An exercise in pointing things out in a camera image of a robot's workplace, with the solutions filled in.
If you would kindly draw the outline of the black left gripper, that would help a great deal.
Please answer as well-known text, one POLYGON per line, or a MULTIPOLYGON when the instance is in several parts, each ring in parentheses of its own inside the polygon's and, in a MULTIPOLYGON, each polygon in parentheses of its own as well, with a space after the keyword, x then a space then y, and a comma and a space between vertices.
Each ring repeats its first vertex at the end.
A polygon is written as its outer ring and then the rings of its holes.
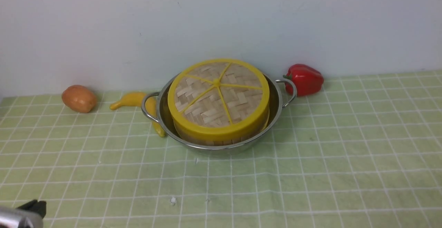
POLYGON ((32 200, 16 209, 38 214, 43 219, 46 216, 46 201, 32 200))

